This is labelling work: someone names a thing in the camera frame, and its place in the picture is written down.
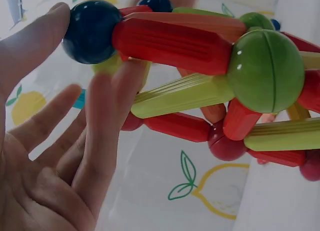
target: magnetic toy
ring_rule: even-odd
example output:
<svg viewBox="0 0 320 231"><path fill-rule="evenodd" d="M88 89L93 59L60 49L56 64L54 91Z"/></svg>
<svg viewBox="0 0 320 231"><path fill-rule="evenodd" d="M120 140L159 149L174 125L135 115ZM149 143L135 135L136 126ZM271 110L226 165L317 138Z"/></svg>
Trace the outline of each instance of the magnetic toy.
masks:
<svg viewBox="0 0 320 231"><path fill-rule="evenodd" d="M320 118L308 111L320 112L320 47L273 23L254 12L232 18L173 8L169 0L123 9L90 0L71 10L62 45L72 59L111 75L129 58L149 61L147 70L151 62L178 68L182 78L137 94L125 130L144 123L208 142L225 161L247 152L304 174L307 151L320 149ZM207 121L181 113L195 108ZM257 124L283 110L292 120Z"/></svg>

